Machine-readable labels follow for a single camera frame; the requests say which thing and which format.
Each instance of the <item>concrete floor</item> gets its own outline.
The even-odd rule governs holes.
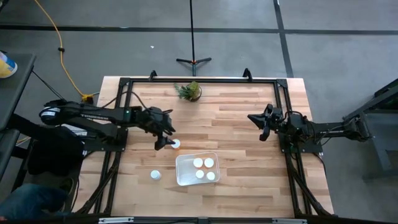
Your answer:
[[[395,0],[279,0],[286,29],[397,30]],[[189,27],[184,0],[41,0],[57,24],[73,26]],[[193,0],[195,27],[277,28],[272,0]],[[11,0],[0,23],[49,24],[32,0]],[[190,58],[185,32],[62,32],[65,64],[85,93],[99,91],[105,75],[189,76],[175,58]],[[197,58],[213,60],[198,76],[286,77],[278,34],[197,33]],[[79,100],[58,58],[58,39],[50,31],[0,30],[0,49],[37,54],[35,71],[61,95]],[[339,121],[380,87],[398,77],[396,35],[287,35],[294,77],[305,80],[315,122]],[[35,122],[42,105],[55,96],[31,76],[17,112]],[[335,213],[341,217],[395,222],[398,181],[365,183],[364,174],[378,169],[367,143],[332,139],[325,164]],[[0,197],[11,187],[19,166],[10,162],[0,183]]]

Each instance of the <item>person's leg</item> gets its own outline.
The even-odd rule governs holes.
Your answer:
[[[0,204],[0,217],[7,220],[36,219],[45,215],[42,211],[58,210],[68,197],[68,192],[52,187],[24,184]]]

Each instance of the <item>wooden tabletop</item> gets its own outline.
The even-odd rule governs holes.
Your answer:
[[[98,106],[116,96],[119,78],[104,77]],[[289,78],[287,81],[293,110],[311,118],[303,80]],[[201,98],[191,103],[177,97],[172,82],[134,84],[133,91],[146,106],[174,110],[170,117],[177,132],[172,139],[179,139],[181,147],[180,150],[173,150],[166,146],[155,151],[155,137],[140,129],[130,128],[126,151],[121,158],[112,215],[293,217],[286,163],[278,138],[271,133],[266,142],[259,141],[261,131],[247,118],[250,113],[262,113],[268,103],[275,105],[272,85],[201,83],[200,86],[203,90]],[[138,104],[137,99],[132,97],[131,106]],[[175,158],[199,152],[217,153],[220,181],[179,186]],[[84,160],[75,210],[97,187],[103,157],[103,152],[95,152]],[[313,154],[302,154],[302,160],[308,187],[324,208],[332,213],[321,162]],[[150,172],[154,169],[162,174],[160,180],[151,179]],[[299,190],[297,192],[303,210],[302,194]]]

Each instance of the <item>clear plastic container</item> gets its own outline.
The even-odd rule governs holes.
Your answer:
[[[211,168],[207,168],[205,165],[203,165],[201,168],[196,168],[193,165],[193,160],[196,158],[201,158],[203,160],[207,158],[212,158],[214,160],[214,165]],[[196,177],[196,172],[198,170],[202,170],[205,173],[205,176],[201,179]],[[221,176],[217,154],[215,154],[214,152],[204,152],[198,154],[177,156],[177,158],[175,159],[175,171],[177,173],[177,183],[180,186],[214,183],[219,181]],[[209,172],[213,172],[216,175],[214,180],[208,180],[206,178],[206,175]]]

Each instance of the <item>person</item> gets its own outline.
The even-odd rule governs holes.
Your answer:
[[[51,213],[59,212],[71,194],[72,188],[72,178],[62,181],[59,188],[24,184],[15,189],[0,204],[0,221],[33,220],[51,215],[44,212],[44,210],[48,210]]]

